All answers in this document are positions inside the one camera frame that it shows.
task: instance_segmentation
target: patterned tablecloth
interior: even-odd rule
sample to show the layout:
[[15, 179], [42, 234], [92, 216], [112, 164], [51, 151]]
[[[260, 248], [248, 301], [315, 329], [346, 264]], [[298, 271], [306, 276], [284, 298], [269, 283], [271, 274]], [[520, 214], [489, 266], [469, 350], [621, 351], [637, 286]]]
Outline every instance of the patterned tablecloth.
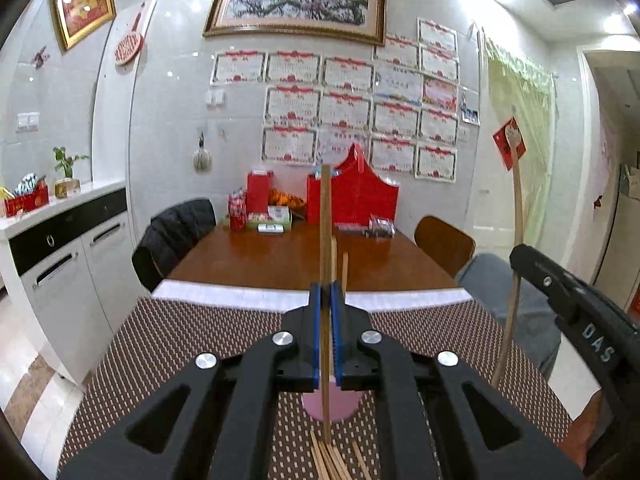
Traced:
[[[179, 301], [140, 299], [100, 362], [60, 457], [59, 467], [133, 410], [169, 377], [204, 351], [222, 358], [242, 353], [280, 329], [280, 314], [215, 308]], [[498, 358], [502, 329], [474, 301], [435, 308], [371, 314], [372, 325], [413, 352], [433, 356], [447, 349], [489, 380]], [[501, 393], [558, 443], [571, 419], [533, 364], [512, 346]], [[364, 478], [350, 442], [356, 440], [379, 479], [375, 405], [366, 393], [356, 415], [332, 424], [332, 437], [354, 479]], [[269, 478], [317, 479], [308, 432], [320, 431], [302, 408], [300, 394], [280, 394], [273, 433]]]

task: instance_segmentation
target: black jacket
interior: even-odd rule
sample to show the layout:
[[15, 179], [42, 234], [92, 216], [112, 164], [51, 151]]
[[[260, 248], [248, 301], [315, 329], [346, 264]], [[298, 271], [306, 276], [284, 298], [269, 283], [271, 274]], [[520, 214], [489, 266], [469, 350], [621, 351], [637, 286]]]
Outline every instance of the black jacket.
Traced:
[[215, 226], [213, 206], [206, 198], [175, 205], [153, 217], [131, 257], [140, 283], [152, 292]]

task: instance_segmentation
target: red card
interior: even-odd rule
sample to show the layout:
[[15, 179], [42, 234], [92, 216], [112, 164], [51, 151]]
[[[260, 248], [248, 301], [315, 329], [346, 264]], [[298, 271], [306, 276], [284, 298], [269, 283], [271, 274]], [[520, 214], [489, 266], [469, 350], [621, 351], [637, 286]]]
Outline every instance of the red card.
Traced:
[[[507, 142], [507, 128], [515, 128], [516, 130], [520, 131], [515, 117], [509, 119], [497, 132], [494, 133], [494, 141], [495, 145], [498, 146], [498, 149], [500, 150], [500, 154], [502, 155], [504, 165], [507, 167], [507, 171], [511, 171], [511, 168], [513, 167], [513, 159], [511, 158], [511, 148], [509, 147], [509, 143]], [[522, 158], [526, 151], [527, 149], [524, 145], [524, 139], [522, 139], [520, 141], [520, 144], [518, 144], [518, 147], [516, 148], [518, 160]]]

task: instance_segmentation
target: wooden dining table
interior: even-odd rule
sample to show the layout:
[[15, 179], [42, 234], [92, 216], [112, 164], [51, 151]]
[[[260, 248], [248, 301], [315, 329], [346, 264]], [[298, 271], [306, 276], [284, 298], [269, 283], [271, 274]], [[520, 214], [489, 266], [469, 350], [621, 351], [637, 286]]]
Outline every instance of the wooden dining table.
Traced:
[[[433, 290], [459, 285], [400, 232], [367, 238], [334, 228], [337, 275], [349, 255], [348, 290]], [[284, 234], [233, 232], [217, 226], [168, 276], [180, 282], [309, 290], [320, 279], [320, 229], [300, 222]]]

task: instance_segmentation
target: pink cup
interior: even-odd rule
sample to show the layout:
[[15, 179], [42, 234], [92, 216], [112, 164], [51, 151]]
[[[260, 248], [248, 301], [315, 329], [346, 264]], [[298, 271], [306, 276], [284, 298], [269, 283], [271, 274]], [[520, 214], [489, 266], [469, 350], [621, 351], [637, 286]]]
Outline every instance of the pink cup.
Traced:
[[[362, 392], [346, 392], [335, 384], [335, 377], [329, 377], [329, 404], [331, 422], [341, 422], [351, 418], [358, 410]], [[322, 417], [322, 393], [315, 390], [312, 394], [302, 394], [302, 407], [311, 418], [324, 420]]]

